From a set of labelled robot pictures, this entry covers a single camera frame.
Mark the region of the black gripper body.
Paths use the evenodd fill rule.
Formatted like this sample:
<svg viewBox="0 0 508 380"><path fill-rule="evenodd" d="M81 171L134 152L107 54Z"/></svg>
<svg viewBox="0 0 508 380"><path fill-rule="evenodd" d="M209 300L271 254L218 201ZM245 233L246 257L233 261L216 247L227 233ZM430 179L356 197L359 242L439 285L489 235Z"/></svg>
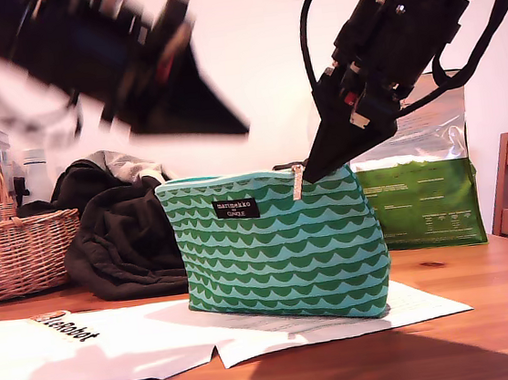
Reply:
<svg viewBox="0 0 508 380"><path fill-rule="evenodd" d="M449 44L469 0L359 0L335 42L327 79L331 121L364 129L392 126L450 90L441 82L410 106L400 102Z"/></svg>

